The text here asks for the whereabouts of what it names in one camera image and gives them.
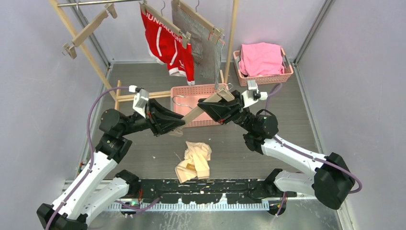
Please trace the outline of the beige underwear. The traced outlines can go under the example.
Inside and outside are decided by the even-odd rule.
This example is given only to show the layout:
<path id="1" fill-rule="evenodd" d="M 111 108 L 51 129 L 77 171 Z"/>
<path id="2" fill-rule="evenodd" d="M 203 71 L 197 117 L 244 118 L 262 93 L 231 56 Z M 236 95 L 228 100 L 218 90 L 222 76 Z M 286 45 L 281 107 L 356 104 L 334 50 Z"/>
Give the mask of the beige underwear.
<path id="1" fill-rule="evenodd" d="M 210 177 L 211 147 L 202 142 L 186 141 L 187 149 L 184 152 L 184 160 L 176 167 L 175 173 L 179 182 L 185 183 L 191 179 L 207 179 Z"/>

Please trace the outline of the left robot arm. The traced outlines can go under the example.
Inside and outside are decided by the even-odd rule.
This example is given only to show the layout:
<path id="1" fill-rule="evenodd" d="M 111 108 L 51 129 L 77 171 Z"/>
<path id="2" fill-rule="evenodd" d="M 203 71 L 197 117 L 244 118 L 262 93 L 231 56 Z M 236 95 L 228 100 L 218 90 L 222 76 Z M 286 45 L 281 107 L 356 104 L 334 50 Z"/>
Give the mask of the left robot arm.
<path id="1" fill-rule="evenodd" d="M 133 198 L 140 190 L 139 178 L 127 171 L 119 172 L 103 189 L 97 186 L 125 157 L 132 141 L 125 135 L 150 129 L 163 135 L 185 124 L 183 116 L 155 99 L 136 103 L 132 115 L 108 109 L 101 116 L 99 129 L 104 132 L 90 161 L 69 188 L 52 204 L 42 204 L 38 218 L 46 230 L 85 230 L 115 200 Z"/>

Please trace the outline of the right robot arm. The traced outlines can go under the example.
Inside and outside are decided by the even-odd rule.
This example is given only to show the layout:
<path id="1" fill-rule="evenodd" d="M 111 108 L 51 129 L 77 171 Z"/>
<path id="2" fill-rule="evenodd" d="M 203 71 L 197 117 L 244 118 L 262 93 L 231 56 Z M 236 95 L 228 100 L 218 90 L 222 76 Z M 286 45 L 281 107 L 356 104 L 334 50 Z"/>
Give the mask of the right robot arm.
<path id="1" fill-rule="evenodd" d="M 246 130 L 244 142 L 250 151 L 279 159 L 297 169 L 296 173 L 274 169 L 268 176 L 266 191 L 277 197 L 281 193 L 298 192 L 315 196 L 331 209 L 339 209 L 349 194 L 362 190 L 362 183 L 352 174 L 344 159 L 337 153 L 329 155 L 299 147 L 278 135 L 278 120 L 266 109 L 252 113 L 250 107 L 269 95 L 258 90 L 244 92 L 222 88 L 207 98 L 199 98 L 186 114 L 165 110 L 159 132 L 175 132 L 192 122 L 200 114 L 207 114 L 214 122 L 229 122 Z"/>

